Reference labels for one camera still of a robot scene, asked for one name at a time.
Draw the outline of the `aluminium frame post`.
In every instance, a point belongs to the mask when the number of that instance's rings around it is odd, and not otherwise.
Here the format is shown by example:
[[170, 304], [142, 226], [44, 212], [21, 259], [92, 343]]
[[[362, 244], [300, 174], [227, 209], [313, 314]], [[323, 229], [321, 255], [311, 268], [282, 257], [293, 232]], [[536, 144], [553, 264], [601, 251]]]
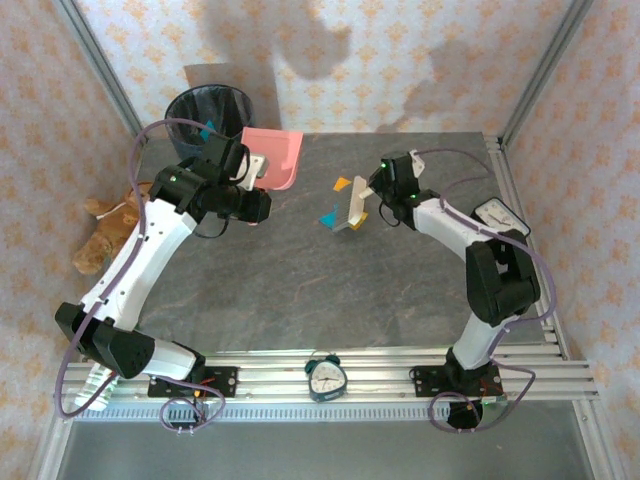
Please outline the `aluminium frame post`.
[[497, 137], [502, 151], [508, 150], [515, 143], [519, 131], [593, 3], [594, 0], [571, 0], [568, 10], [526, 84], [503, 132]]
[[77, 1], [51, 1], [78, 41], [126, 128], [132, 135], [139, 134], [143, 124]]

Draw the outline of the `pink plastic dustpan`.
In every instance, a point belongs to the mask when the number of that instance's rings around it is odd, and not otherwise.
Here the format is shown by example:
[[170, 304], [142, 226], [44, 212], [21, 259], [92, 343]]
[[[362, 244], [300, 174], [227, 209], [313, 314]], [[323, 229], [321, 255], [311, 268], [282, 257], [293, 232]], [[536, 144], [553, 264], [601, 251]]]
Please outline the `pink plastic dustpan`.
[[263, 178], [255, 182], [253, 189], [282, 191], [295, 182], [304, 134], [298, 131], [283, 131], [245, 127], [241, 143], [250, 154], [264, 155], [269, 162]]

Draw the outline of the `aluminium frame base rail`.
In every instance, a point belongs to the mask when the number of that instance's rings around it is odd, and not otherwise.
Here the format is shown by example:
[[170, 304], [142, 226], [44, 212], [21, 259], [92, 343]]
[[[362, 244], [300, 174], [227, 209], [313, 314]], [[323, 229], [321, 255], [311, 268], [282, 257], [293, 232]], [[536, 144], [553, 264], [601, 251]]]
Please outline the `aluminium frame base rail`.
[[[441, 365], [444, 348], [363, 348], [337, 352], [348, 377], [344, 402], [408, 402], [415, 398], [409, 370], [417, 365]], [[236, 403], [308, 403], [303, 367], [309, 350], [220, 352], [207, 359], [213, 366], [238, 369]], [[565, 360], [555, 344], [515, 344], [497, 348], [496, 359], [507, 365], [500, 370], [508, 399], [522, 391], [528, 376], [514, 372], [524, 367], [536, 373], [526, 400], [594, 399], [598, 391], [589, 364]]]

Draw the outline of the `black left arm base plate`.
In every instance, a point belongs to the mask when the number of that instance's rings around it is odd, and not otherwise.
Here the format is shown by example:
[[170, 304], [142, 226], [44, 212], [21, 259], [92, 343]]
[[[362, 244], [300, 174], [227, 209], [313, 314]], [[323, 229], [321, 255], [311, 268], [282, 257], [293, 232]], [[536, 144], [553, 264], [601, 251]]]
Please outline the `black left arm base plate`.
[[[218, 390], [224, 397], [233, 398], [238, 384], [238, 368], [233, 366], [204, 366], [194, 379], [187, 382], [197, 383]], [[194, 397], [207, 398], [210, 393], [203, 393], [191, 387], [152, 378], [149, 382], [147, 395], [151, 398]]]

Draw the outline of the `clear plastic drink bottle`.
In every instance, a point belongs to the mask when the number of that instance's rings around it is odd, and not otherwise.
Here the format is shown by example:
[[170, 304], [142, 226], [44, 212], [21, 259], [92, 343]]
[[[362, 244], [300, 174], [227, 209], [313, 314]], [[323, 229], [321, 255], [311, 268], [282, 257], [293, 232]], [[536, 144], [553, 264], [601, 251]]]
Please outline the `clear plastic drink bottle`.
[[90, 411], [101, 412], [108, 406], [117, 386], [119, 376], [112, 370], [95, 364], [77, 393], [74, 403], [77, 407], [87, 406]]

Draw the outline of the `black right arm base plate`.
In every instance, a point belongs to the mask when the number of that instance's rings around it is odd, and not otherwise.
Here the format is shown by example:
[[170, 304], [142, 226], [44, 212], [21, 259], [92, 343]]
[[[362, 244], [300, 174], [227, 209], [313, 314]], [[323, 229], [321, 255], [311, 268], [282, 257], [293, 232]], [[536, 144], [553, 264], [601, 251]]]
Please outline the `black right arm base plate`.
[[462, 394], [466, 397], [501, 397], [504, 395], [501, 375], [496, 365], [476, 370], [456, 370], [447, 365], [415, 366], [409, 371], [417, 397], [438, 394]]

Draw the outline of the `black square alarm clock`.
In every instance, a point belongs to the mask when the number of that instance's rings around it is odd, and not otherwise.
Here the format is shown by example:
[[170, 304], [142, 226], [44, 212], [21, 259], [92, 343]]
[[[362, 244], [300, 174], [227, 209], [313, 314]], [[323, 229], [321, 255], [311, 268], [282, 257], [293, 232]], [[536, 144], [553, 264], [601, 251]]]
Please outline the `black square alarm clock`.
[[473, 218], [498, 231], [517, 230], [524, 237], [531, 233], [530, 227], [501, 199], [493, 197], [473, 210]]

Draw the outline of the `green twin-bell alarm clock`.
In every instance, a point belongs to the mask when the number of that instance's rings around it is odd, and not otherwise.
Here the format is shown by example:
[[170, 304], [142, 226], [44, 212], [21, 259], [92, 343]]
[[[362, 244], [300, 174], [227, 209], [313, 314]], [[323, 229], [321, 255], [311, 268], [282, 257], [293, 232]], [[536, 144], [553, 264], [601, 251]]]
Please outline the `green twin-bell alarm clock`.
[[341, 359], [333, 352], [313, 351], [304, 366], [304, 372], [309, 397], [316, 403], [337, 400], [347, 392], [347, 374]]

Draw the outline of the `brown teddy bear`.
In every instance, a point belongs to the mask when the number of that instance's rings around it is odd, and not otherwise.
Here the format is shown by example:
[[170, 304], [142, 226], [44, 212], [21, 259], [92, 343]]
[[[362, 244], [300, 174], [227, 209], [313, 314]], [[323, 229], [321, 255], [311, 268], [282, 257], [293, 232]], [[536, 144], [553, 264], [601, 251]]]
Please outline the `brown teddy bear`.
[[86, 243], [74, 254], [72, 264], [83, 275], [95, 275], [117, 257], [137, 226], [139, 204], [135, 189], [130, 188], [118, 203], [89, 198], [84, 208], [97, 224]]

